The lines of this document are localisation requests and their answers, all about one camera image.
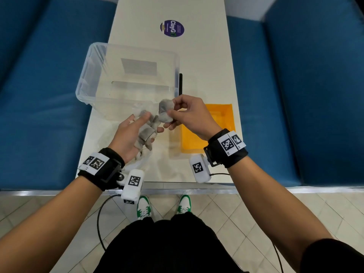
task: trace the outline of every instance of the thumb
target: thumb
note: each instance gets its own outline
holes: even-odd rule
[[[171,118],[183,123],[184,112],[185,111],[176,111],[176,110],[171,109],[171,110],[167,111],[167,115],[170,116]]]
[[[150,112],[144,113],[139,117],[134,123],[132,123],[138,129],[141,128],[144,124],[146,124],[152,114]]]

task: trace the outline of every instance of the wristband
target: wristband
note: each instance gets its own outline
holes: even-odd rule
[[[203,149],[212,167],[223,164],[230,168],[248,155],[243,140],[235,131],[230,132],[226,128],[212,136],[208,143]]]
[[[84,161],[78,169],[78,176],[86,177],[102,191],[117,188],[116,181],[120,171],[125,166],[123,158],[111,148],[103,148],[94,152]]]

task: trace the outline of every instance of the left hand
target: left hand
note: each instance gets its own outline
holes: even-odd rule
[[[125,121],[119,124],[112,142],[109,147],[123,158],[125,164],[131,161],[139,152],[134,146],[138,138],[139,128],[148,122],[151,113],[147,112],[134,123],[130,121],[135,119],[134,115],[129,116]],[[157,128],[158,133],[162,133],[164,128]]]

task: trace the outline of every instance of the tiled floor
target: tiled floor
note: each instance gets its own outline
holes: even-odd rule
[[[364,194],[297,194],[326,226],[335,238],[348,243],[364,254]],[[95,203],[81,229],[52,269],[52,273],[92,273],[103,249],[96,232],[97,211],[106,197]],[[47,203],[50,197],[1,197],[0,237],[27,216]],[[170,219],[176,211],[179,197],[153,195],[153,218]],[[255,223],[239,195],[191,195],[192,212],[210,226],[227,252],[251,273],[280,272],[271,241]],[[100,217],[101,236],[105,246],[129,224],[121,212],[118,200],[105,204]],[[293,270],[281,257],[284,272]]]

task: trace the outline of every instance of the sneaker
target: sneaker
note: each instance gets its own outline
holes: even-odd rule
[[[136,207],[137,207],[136,214],[139,220],[142,220],[143,218],[146,217],[151,217],[152,213],[148,197],[146,197],[145,195],[139,197],[138,205]]]
[[[180,198],[180,203],[178,204],[178,209],[176,214],[184,214],[185,212],[191,211],[191,198],[184,194]]]

